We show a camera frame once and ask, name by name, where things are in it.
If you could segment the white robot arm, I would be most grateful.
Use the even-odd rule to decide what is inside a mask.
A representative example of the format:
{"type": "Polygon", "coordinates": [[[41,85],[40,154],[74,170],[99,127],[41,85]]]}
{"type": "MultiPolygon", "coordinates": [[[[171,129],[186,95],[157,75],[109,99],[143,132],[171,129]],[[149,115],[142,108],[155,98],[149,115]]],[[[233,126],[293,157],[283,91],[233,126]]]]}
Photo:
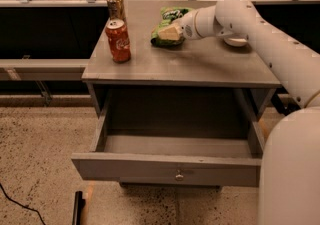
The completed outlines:
{"type": "Polygon", "coordinates": [[[164,40],[246,40],[300,106],[273,128],[259,183],[258,225],[320,225],[320,56],[265,21],[250,0],[218,0],[159,30],[164,40]]]}

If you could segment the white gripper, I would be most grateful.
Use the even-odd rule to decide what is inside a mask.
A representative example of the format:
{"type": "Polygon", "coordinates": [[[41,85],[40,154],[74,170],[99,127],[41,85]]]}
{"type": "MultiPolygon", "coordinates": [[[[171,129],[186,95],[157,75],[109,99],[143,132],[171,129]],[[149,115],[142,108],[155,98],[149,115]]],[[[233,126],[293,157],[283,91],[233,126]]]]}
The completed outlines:
{"type": "Polygon", "coordinates": [[[201,39],[196,25],[197,14],[197,10],[191,10],[183,17],[174,20],[172,24],[160,28],[158,30],[159,38],[172,41],[178,41],[183,37],[189,40],[201,39]]]}

